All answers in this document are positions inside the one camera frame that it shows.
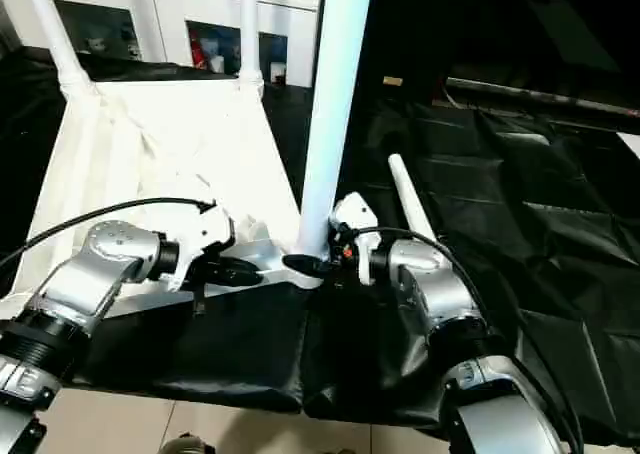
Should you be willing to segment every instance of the white cabinet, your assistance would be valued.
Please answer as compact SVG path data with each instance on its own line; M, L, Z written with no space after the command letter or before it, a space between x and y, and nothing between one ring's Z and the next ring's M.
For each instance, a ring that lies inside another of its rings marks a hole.
M259 0L261 68L310 86L320 0ZM22 43L48 47L31 0L3 0ZM76 50L192 66L189 33L206 67L239 67L240 0L55 0Z
M142 60L166 61L153 0L54 1L77 50L89 50L89 43L102 39L104 42L113 41L114 54L121 53L122 45L136 44ZM31 0L3 2L22 44L48 47ZM105 54L109 55L108 45L106 49Z
M194 64L191 33L196 34L205 51L209 50L206 44L214 44L214 50L225 49L225 55L220 56L224 71L237 72L239 66L229 64L239 59L229 51L234 45L236 53L239 48L240 0L156 0L156 6L168 61ZM315 11L259 3L260 59L265 80L271 77L272 67L286 64L287 84L311 85L316 21Z

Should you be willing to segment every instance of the black tarp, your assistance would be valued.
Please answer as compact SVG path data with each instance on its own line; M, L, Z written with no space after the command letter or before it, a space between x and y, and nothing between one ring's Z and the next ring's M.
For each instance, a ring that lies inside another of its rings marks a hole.
M81 61L96 80L207 75L173 65ZM0 82L0 251L8 251L26 234L64 101L40 51L3 60ZM298 199L310 101L302 89L265 91ZM586 440L636 443L640 161L609 133L380 100L353 116L339 195L359 191L390 226L405 223L386 167L391 150L405 157L438 233L514 343L506 296L518 302L568 388ZM551 389L526 344L524 352ZM185 304L108 320L75 382L322 418L433 424L423 405L434 376L414 307L349 276L316 292L277 285L209 299L199 318Z

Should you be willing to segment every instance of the black fabric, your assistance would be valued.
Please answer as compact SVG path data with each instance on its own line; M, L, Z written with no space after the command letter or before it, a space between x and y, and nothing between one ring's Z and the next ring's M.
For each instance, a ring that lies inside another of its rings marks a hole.
M173 65L81 58L96 80L202 78ZM0 250L33 214L64 100L40 51L0 80ZM311 95L267 86L264 105L300 198ZM406 227L386 156L403 154L435 228L515 346L520 306L592 443L640 439L640 161L616 136L390 101L355 109L339 196L359 191L382 225ZM557 395L531 347L524 361ZM277 285L104 322L76 384L92 389L431 429L437 376L401 295L354 276L317 292Z
M406 227L386 168L401 152L434 227L514 345L506 296L520 306L586 439L637 440L640 206L628 186L640 161L617 136L542 121L390 103L370 118L350 133L341 194L358 190L381 224ZM321 341L305 349L306 412L429 427L435 378L412 306L350 287L319 311L311 325ZM524 352L555 393L527 343Z

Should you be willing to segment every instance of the white pole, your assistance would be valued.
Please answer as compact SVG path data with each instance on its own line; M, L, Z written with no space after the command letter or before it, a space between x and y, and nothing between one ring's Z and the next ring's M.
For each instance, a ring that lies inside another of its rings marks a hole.
M391 175L396 184L398 196L400 197L402 209L407 218L409 228L412 231L428 237L432 241L437 241L400 154L392 154L389 156L389 167L391 168Z
M296 251L327 255L369 0L326 0Z
M53 0L31 1L49 41L51 56L58 69L62 92L71 94L89 91L92 88L91 81L78 62Z
M262 94L264 81L260 71L260 48L258 45L258 0L242 0L242 25L240 82L256 86Z

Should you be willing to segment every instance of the floor tile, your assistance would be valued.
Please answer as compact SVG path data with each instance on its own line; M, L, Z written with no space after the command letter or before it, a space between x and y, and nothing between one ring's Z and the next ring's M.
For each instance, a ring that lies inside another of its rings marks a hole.
M372 454L449 454L449 443L406 427L373 426Z
M220 454L369 454L370 426L318 421L303 415L178 402L165 441L186 432Z
M156 454L173 401L64 389L38 417L47 435L38 454Z

